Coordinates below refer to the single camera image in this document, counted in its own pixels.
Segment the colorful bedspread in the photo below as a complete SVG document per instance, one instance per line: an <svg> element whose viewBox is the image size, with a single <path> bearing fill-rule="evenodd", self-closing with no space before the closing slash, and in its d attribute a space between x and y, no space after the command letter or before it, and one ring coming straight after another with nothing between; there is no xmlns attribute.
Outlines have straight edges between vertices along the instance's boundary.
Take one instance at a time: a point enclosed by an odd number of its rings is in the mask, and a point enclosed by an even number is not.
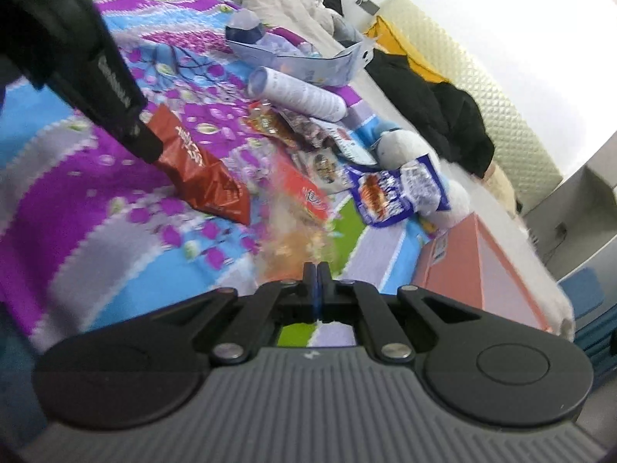
<svg viewBox="0 0 617 463"><path fill-rule="evenodd" d="M226 0L96 0L149 100L166 103L194 140L241 176L275 149L243 122L251 69L226 46ZM294 44L280 28L269 32ZM378 122L338 89L362 133ZM66 336L152 311L211 287L255 289L262 203L239 226L190 209L169 179L135 159L53 92L18 81L0 114L0 299L39 350ZM383 292L409 282L423 232L414 221L367 228L346 193L334 198L333 271Z"/></svg>

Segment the white plush toy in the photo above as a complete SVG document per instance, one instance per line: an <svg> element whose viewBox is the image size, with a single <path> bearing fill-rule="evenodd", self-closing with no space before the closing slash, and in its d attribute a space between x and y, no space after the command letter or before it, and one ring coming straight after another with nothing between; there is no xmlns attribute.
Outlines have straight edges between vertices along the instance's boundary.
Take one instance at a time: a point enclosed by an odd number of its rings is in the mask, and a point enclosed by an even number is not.
<svg viewBox="0 0 617 463"><path fill-rule="evenodd" d="M471 213L471 199L467 190L458 182L450 181L440 174L439 157L424 137L405 129L386 129L378 135L376 153L379 165L385 170L396 170L428 154L450 201L450 210L437 210L426 216L431 223L440 230L449 230Z"/></svg>
<svg viewBox="0 0 617 463"><path fill-rule="evenodd" d="M440 171L439 157L424 137L413 131L399 129L382 132L376 147L379 165L385 170L396 170L416 158L428 154L431 164Z"/></svg>
<svg viewBox="0 0 617 463"><path fill-rule="evenodd" d="M457 181L448 181L440 175L445 187L445 194L450 201L450 210L436 210L426 218L440 230L449 230L471 214L471 198L463 185Z"/></svg>

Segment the green stripe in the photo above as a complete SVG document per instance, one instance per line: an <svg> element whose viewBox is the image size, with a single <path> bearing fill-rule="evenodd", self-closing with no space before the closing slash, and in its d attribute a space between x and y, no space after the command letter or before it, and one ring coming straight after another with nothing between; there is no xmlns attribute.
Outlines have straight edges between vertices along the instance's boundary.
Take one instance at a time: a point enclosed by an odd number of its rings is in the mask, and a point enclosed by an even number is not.
<svg viewBox="0 0 617 463"><path fill-rule="evenodd" d="M356 248L358 239L366 226L356 210L354 200L351 199L339 211L338 218L332 220L332 229L335 232L333 243L336 258L330 263L333 276L339 276L349 260L349 256Z"/></svg>
<svg viewBox="0 0 617 463"><path fill-rule="evenodd" d="M286 325L281 330L276 345L283 348L305 348L315 329L317 329L317 326L314 323Z"/></svg>

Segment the pink box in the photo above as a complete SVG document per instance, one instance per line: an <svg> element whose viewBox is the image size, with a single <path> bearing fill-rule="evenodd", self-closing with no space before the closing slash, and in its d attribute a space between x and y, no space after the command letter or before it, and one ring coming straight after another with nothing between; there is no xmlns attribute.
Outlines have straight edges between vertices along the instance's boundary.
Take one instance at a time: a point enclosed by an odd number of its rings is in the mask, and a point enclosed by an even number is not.
<svg viewBox="0 0 617 463"><path fill-rule="evenodd" d="M413 283L474 308L551 331L520 276L476 214L422 248Z"/></svg>

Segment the plastic wrapper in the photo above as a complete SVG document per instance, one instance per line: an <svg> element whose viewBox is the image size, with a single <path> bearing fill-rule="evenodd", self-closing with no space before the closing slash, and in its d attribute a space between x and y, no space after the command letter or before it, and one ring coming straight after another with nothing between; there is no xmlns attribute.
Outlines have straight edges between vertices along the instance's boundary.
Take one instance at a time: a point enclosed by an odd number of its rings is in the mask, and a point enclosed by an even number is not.
<svg viewBox="0 0 617 463"><path fill-rule="evenodd" d="M268 228L255 260L258 283L301 280L304 263L333 260L325 227L328 199L282 157L273 164L271 180Z"/></svg>
<svg viewBox="0 0 617 463"><path fill-rule="evenodd" d="M298 152L302 166L310 178L327 195L332 195L352 187L347 171L338 161L332 150Z"/></svg>
<svg viewBox="0 0 617 463"><path fill-rule="evenodd" d="M260 101L251 103L249 113L247 123L255 132L278 139L289 148L299 148L295 133L269 103Z"/></svg>
<svg viewBox="0 0 617 463"><path fill-rule="evenodd" d="M196 210L250 223L246 186L231 176L222 161L195 144L167 106L158 107L148 126L163 142L163 153L154 165L169 176L181 199Z"/></svg>
<svg viewBox="0 0 617 463"><path fill-rule="evenodd" d="M328 132L319 123L314 122L314 119L285 108L278 108L278 111L292 130L313 148L321 149L328 146L326 142L330 137Z"/></svg>
<svg viewBox="0 0 617 463"><path fill-rule="evenodd" d="M305 56L303 51L294 47L282 36L267 33L257 14L246 8L238 10L231 16L225 27L225 37L232 43L250 44L275 55Z"/></svg>
<svg viewBox="0 0 617 463"><path fill-rule="evenodd" d="M246 9L234 13L225 37L234 54L251 66L265 66L318 86L343 87L373 59L372 39L362 37L326 59L311 46L294 47L285 38L267 33L258 16Z"/></svg>
<svg viewBox="0 0 617 463"><path fill-rule="evenodd" d="M280 109L279 112L291 129L314 148L332 148L345 160L363 167L377 165L377 160L352 137L345 127L337 123L307 117L291 110Z"/></svg>
<svg viewBox="0 0 617 463"><path fill-rule="evenodd" d="M436 210L450 210L450 203L428 155L403 165L399 170L366 172L347 169L353 183L351 193L362 220L369 226L385 228L415 213L423 216Z"/></svg>

